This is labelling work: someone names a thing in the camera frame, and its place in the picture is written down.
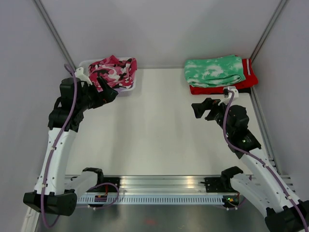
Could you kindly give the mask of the pink camouflage trousers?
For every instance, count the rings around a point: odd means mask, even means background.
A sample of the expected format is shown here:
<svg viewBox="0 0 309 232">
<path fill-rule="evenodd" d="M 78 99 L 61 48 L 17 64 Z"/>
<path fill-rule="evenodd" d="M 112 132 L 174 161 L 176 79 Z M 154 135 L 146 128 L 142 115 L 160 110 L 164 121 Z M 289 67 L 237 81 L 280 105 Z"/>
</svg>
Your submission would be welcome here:
<svg viewBox="0 0 309 232">
<path fill-rule="evenodd" d="M 93 62 L 88 66 L 89 79 L 98 91 L 101 91 L 101 87 L 97 81 L 98 77 L 102 77 L 113 89 L 131 89 L 134 84 L 137 69 L 135 58 L 120 59 L 114 55 Z"/>
</svg>

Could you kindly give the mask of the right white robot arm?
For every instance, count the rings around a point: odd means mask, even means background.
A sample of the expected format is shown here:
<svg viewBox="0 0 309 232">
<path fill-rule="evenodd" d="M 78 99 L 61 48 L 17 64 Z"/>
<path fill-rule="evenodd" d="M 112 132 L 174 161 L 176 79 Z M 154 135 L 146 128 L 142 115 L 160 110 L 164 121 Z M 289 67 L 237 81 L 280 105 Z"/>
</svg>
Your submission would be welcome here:
<svg viewBox="0 0 309 232">
<path fill-rule="evenodd" d="M 230 150 L 247 166 L 256 178 L 257 186 L 237 166 L 221 172 L 220 186 L 225 191 L 243 195 L 262 214 L 271 232 L 307 232 L 309 202 L 301 200 L 283 181 L 249 131 L 246 108 L 206 98 L 192 105 L 196 118 L 205 111 L 207 121 L 215 121 L 224 131 Z"/>
</svg>

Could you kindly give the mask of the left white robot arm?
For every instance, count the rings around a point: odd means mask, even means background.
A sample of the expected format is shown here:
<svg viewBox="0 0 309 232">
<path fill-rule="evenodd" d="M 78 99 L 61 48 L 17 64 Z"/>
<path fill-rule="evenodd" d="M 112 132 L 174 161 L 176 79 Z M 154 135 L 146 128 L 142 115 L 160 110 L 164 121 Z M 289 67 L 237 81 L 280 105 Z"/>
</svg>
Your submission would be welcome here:
<svg viewBox="0 0 309 232">
<path fill-rule="evenodd" d="M 117 91 L 99 77 L 101 91 L 94 84 L 79 78 L 66 78 L 60 84 L 60 97 L 55 102 L 48 121 L 48 146 L 41 174 L 32 192 L 26 192 L 23 202 L 40 213 L 70 216 L 77 200 L 88 190 L 105 187 L 100 168 L 84 168 L 70 183 L 65 182 L 70 150 L 76 138 L 84 111 L 112 102 Z"/>
</svg>

